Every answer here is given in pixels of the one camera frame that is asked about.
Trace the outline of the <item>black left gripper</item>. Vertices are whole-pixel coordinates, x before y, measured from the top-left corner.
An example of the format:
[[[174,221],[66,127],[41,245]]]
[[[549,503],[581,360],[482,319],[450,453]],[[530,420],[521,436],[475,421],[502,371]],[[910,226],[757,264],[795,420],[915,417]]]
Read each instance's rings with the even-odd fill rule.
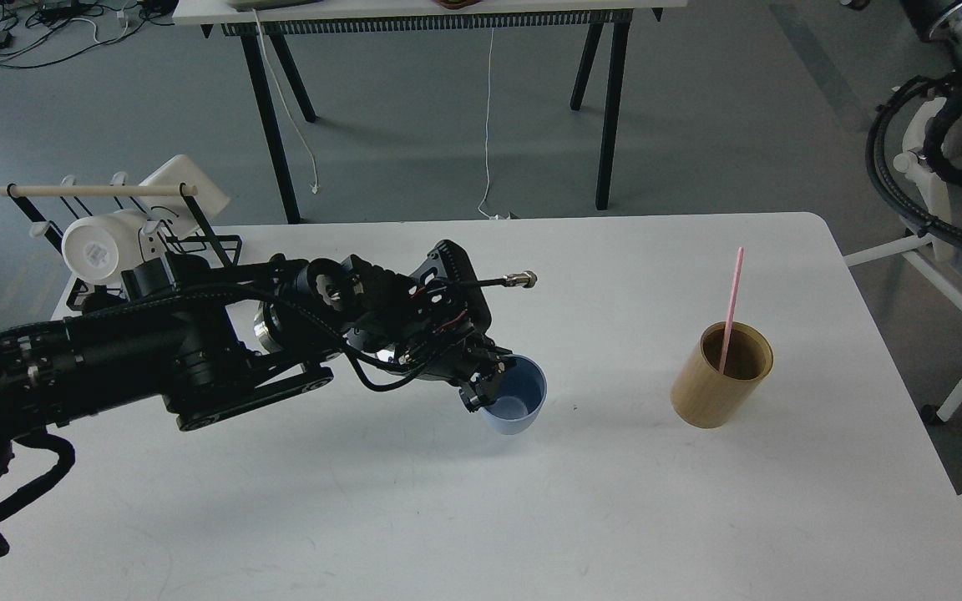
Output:
[[[518,365],[486,334],[492,323],[466,250],[440,240],[412,274],[398,274],[349,255],[340,310],[349,361],[404,379],[458,386],[469,413],[492,406],[503,374]]]

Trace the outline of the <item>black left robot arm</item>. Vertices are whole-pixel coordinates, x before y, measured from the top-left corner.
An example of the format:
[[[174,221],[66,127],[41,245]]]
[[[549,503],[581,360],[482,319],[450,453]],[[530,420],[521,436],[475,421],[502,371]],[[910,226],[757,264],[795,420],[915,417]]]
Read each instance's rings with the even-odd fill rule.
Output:
[[[484,288],[537,281],[480,279],[450,240],[409,275],[357,255],[213,267],[171,254],[123,277],[123,298],[0,331],[0,522],[75,464],[49,426],[151,396],[194,431],[315,391],[344,356],[370,391],[445,381],[467,411],[492,406],[518,361],[489,338]],[[8,550],[0,532],[0,557]]]

